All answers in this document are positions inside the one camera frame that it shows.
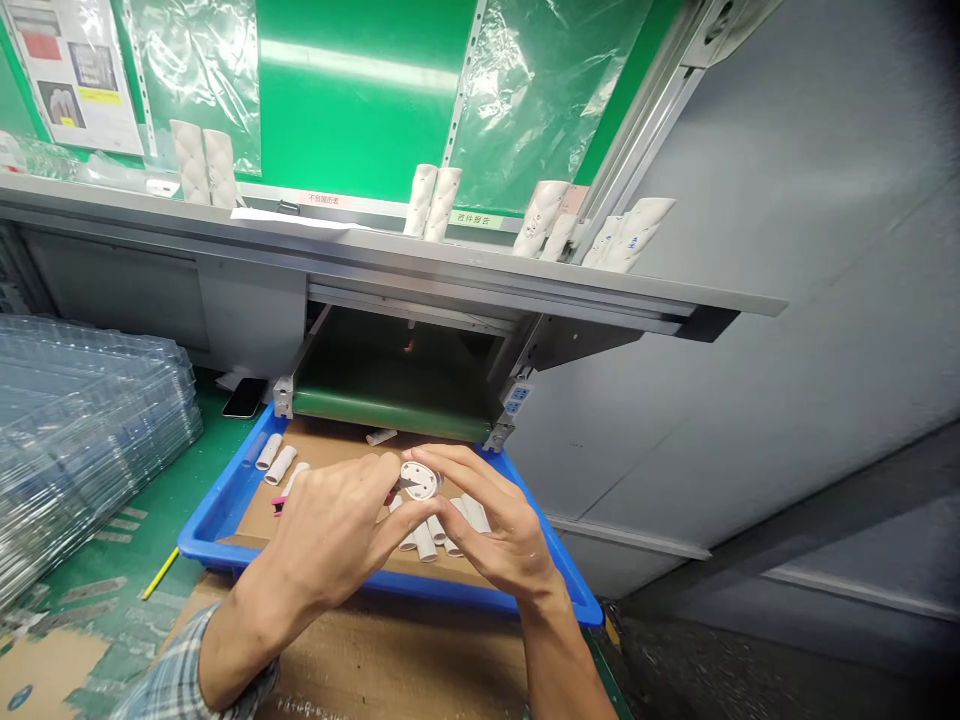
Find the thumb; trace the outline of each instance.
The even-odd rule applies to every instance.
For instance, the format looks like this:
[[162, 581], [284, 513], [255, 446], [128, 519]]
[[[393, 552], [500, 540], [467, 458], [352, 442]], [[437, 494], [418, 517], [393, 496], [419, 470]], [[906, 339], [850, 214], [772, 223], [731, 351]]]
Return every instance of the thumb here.
[[373, 540], [370, 542], [370, 551], [380, 567], [396, 550], [397, 545], [417, 526], [425, 522], [431, 515], [436, 515], [440, 509], [438, 498], [430, 498], [422, 502], [404, 503], [377, 524]]

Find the yellow pencil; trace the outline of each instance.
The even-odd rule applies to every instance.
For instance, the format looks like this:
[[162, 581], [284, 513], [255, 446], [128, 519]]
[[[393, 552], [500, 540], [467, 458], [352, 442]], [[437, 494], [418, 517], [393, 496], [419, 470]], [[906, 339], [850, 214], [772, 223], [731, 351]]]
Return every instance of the yellow pencil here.
[[147, 585], [147, 589], [143, 591], [143, 595], [140, 596], [141, 600], [146, 600], [153, 594], [153, 591], [157, 589], [157, 585], [159, 585], [160, 581], [163, 580], [163, 576], [167, 574], [167, 570], [170, 569], [170, 566], [173, 565], [173, 561], [177, 559], [177, 555], [179, 554], [180, 548], [174, 548], [173, 552], [170, 553], [170, 557], [167, 558], [167, 561], [163, 564], [163, 567], [160, 568], [160, 572], [158, 572], [153, 581]]

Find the metal shelf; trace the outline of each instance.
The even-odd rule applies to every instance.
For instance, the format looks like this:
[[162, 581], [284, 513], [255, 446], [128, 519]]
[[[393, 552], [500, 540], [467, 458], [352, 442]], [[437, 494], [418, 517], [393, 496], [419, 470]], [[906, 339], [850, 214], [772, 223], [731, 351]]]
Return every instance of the metal shelf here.
[[711, 341], [741, 312], [783, 300], [426, 243], [376, 229], [241, 222], [219, 208], [24, 175], [0, 175], [0, 218], [109, 242], [301, 270], [330, 287], [469, 312], [504, 308]]

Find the stack of clear plastic trays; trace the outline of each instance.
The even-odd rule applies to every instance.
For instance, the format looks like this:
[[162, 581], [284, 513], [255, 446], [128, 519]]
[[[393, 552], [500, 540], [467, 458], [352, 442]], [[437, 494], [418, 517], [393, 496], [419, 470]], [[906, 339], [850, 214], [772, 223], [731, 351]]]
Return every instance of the stack of clear plastic trays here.
[[203, 431], [172, 340], [0, 314], [0, 609]]

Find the table surface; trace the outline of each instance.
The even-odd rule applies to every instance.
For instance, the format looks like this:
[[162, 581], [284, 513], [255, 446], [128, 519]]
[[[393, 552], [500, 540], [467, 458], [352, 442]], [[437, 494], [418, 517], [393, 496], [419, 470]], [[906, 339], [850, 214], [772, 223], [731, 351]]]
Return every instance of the table surface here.
[[[72, 622], [44, 637], [30, 633], [19, 640], [4, 636], [0, 628], [0, 677], [7, 674], [5, 665], [15, 663], [17, 671], [16, 677], [7, 674], [7, 680], [0, 681], [0, 693], [30, 687], [41, 696], [31, 704], [47, 703], [45, 717], [73, 717], [77, 711], [82, 717], [104, 717], [153, 662], [203, 569], [178, 558], [149, 600], [140, 600], [140, 594], [254, 424], [220, 414], [229, 394], [214, 385], [214, 377], [197, 370], [201, 438], [8, 613], [8, 631], [30, 613], [50, 613], [48, 622], [71, 613], [64, 619]], [[631, 717], [599, 647], [589, 633], [585, 637], [618, 714]], [[89, 647], [76, 644], [87, 640]], [[57, 673], [46, 672], [51, 662], [57, 664]], [[15, 703], [8, 707], [11, 702], [12, 697], [0, 697], [0, 716], [15, 709]]]

